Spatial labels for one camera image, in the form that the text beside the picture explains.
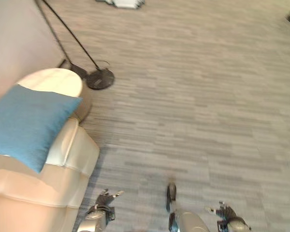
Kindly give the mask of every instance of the white leather sofa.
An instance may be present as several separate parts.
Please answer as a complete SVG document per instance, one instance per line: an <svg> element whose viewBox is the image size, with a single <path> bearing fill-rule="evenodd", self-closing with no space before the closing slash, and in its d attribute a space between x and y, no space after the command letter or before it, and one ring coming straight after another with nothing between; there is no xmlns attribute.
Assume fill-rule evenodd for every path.
<svg viewBox="0 0 290 232"><path fill-rule="evenodd" d="M71 232L99 148L69 118L41 173L0 155L0 232Z"/></svg>

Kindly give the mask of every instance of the cushion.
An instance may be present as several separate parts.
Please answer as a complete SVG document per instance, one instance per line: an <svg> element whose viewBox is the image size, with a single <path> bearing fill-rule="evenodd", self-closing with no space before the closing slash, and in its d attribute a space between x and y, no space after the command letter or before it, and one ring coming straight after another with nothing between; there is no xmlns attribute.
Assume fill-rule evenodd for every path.
<svg viewBox="0 0 290 232"><path fill-rule="evenodd" d="M81 100L15 85L0 99L0 154L39 173L54 139Z"/></svg>

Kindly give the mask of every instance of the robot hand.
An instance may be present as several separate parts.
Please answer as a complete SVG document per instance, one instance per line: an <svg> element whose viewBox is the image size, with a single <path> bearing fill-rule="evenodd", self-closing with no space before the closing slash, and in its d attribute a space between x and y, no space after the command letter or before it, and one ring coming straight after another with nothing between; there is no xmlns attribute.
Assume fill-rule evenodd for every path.
<svg viewBox="0 0 290 232"><path fill-rule="evenodd" d="M114 195L108 193L108 189L103 190L96 199L96 205L106 205L108 206L116 197L122 195L124 191L119 191Z"/></svg>
<svg viewBox="0 0 290 232"><path fill-rule="evenodd" d="M109 204L123 192L110 195L108 189L103 190L97 197L96 204L87 211L77 232L102 232L110 221L115 220L115 208L109 207Z"/></svg>
<svg viewBox="0 0 290 232"><path fill-rule="evenodd" d="M222 221L217 221L219 232L249 232L250 227L247 226L245 221L236 215L234 210L226 205L224 202L219 202L220 208L214 209L212 207L205 207L209 213L221 217Z"/></svg>
<svg viewBox="0 0 290 232"><path fill-rule="evenodd" d="M108 193L108 189L104 189L100 194L99 196L97 197L96 199L96 204L94 206L92 206L87 214L97 210L97 209L100 209L100 210L106 210L106 211L109 211L111 208L108 207L108 205L118 196L122 195L124 193L124 191L119 191L118 193L114 194L114 195L110 195Z"/></svg>

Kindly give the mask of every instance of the white wall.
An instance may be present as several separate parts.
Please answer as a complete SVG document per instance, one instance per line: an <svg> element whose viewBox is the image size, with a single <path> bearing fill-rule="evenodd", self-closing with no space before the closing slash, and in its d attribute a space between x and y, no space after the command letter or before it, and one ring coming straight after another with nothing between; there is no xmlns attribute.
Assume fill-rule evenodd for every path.
<svg viewBox="0 0 290 232"><path fill-rule="evenodd" d="M62 58L34 0L0 0L0 97L23 76Z"/></svg>

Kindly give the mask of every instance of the white tabletop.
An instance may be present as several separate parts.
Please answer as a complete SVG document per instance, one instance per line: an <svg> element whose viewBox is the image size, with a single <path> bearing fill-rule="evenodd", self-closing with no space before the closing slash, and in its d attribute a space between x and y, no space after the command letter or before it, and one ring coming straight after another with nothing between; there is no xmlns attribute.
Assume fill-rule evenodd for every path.
<svg viewBox="0 0 290 232"><path fill-rule="evenodd" d="M82 79L68 69L44 69L22 78L18 84L36 90L78 97L83 88Z"/></svg>

